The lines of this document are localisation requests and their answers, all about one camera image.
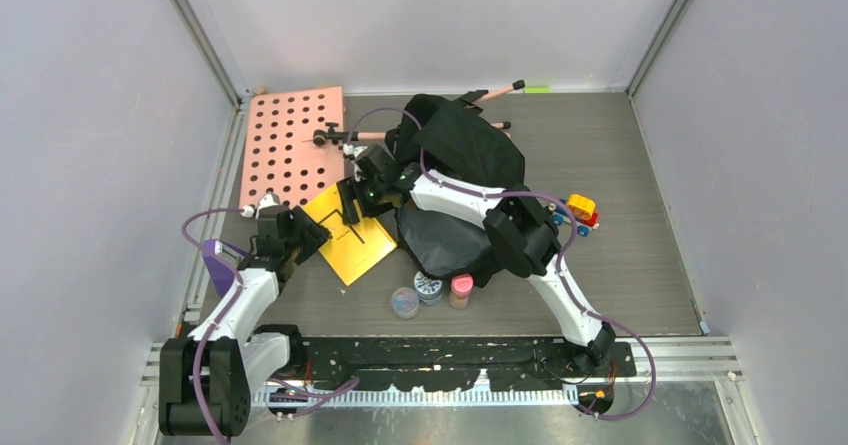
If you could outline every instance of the small container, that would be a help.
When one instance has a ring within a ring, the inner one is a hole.
[[[444,287],[441,280],[431,280],[423,273],[416,272],[414,282],[418,298],[424,305],[435,305],[442,299]]]
[[[421,310],[418,294],[409,287],[398,288],[392,294],[392,310],[404,320],[414,318]]]
[[[453,277],[451,280],[450,300],[451,307],[457,310],[462,310],[468,306],[468,301],[471,299],[471,289],[474,287],[474,279],[471,275],[465,274],[458,277]]]

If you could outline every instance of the white wall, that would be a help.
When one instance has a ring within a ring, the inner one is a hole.
[[[848,0],[694,0],[637,95],[684,260],[776,444],[845,443]]]
[[[0,442],[120,443],[229,116],[168,0],[0,0]]]
[[[231,77],[289,90],[623,90],[672,0],[191,0]]]

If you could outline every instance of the yellow paper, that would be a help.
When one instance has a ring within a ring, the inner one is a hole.
[[[374,218],[360,214],[356,225],[342,223],[342,201],[336,185],[313,198],[303,210],[330,231],[330,239],[319,251],[347,286],[397,248],[394,239]]]

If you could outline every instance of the gray table surface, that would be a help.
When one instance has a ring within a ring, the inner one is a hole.
[[[346,125],[380,106],[403,107],[408,96],[345,98]],[[590,303],[646,335],[700,334],[680,255],[668,225],[636,119],[624,94],[512,94],[485,104],[484,117],[509,120],[524,153],[526,184],[597,203],[600,228],[578,238],[567,261]],[[362,131],[387,130],[398,114],[372,115]],[[231,205],[237,205],[233,188]],[[390,231],[391,214],[383,222]],[[247,247],[255,222],[229,216],[222,239]],[[289,323],[305,335],[548,335],[560,334],[542,298],[524,279],[501,272],[475,289],[469,307],[443,302],[400,320],[389,298],[409,286],[415,267],[395,250],[350,287],[321,257],[299,267],[261,323]],[[206,316],[218,302],[209,287]]]

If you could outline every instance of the metal frame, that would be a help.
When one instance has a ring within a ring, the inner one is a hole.
[[[227,130],[227,138],[218,158],[218,176],[212,187],[206,209],[222,208],[228,206],[230,195],[232,195],[236,172],[239,169],[241,152],[244,148],[247,114],[240,111],[233,116]],[[221,213],[209,215],[199,219],[200,234],[196,237],[203,242],[209,238],[217,238],[221,235],[224,226],[224,216]],[[209,286],[209,272],[203,263],[203,256],[198,251],[194,255],[188,276],[186,296],[181,311],[182,321],[197,323],[200,321],[200,311],[203,308],[203,300],[206,297],[206,288]]]
[[[192,40],[194,40],[195,45],[197,45],[197,49],[200,51],[200,54],[203,56],[204,60],[206,60],[206,64],[209,65],[209,69],[212,71],[212,74],[215,75],[215,80],[217,80],[218,84],[221,86],[221,89],[224,91],[227,99],[229,99],[233,107],[239,107],[242,99],[238,91],[236,91],[233,81],[227,74],[227,70],[218,58],[218,54],[215,52],[215,47],[212,46],[212,42],[203,30],[200,19],[197,18],[197,14],[194,12],[191,3],[189,3],[188,0],[171,0],[171,3],[174,5],[174,9],[185,24],[186,29],[188,30],[189,35],[191,35]]]
[[[644,350],[632,338],[622,339],[633,347],[638,375],[619,378],[620,382],[645,382],[650,374]],[[739,445],[764,443],[751,422],[747,402],[739,387],[744,376],[727,337],[662,337],[646,338],[657,365],[657,380],[662,382],[713,382],[734,441]],[[153,445],[159,434],[157,402],[159,398],[159,353],[162,343],[150,350],[147,365],[137,392],[138,413],[127,443]],[[604,383],[590,379],[587,384]]]
[[[691,0],[674,0],[671,2],[671,8],[668,10],[668,13],[663,19],[663,23],[657,30],[656,35],[654,35],[653,40],[651,40],[651,44],[648,46],[645,56],[642,57],[642,61],[636,69],[636,74],[633,75],[633,80],[630,81],[630,85],[627,87],[627,95],[631,98],[636,96],[636,92],[639,91],[639,87],[642,85],[642,82],[645,80],[645,77],[654,65],[657,55],[659,55],[660,50],[662,50],[662,47],[665,45],[669,35],[671,35],[671,32],[677,26],[677,23],[680,21],[680,17],[683,15],[683,12],[686,10],[686,6],[690,1]]]

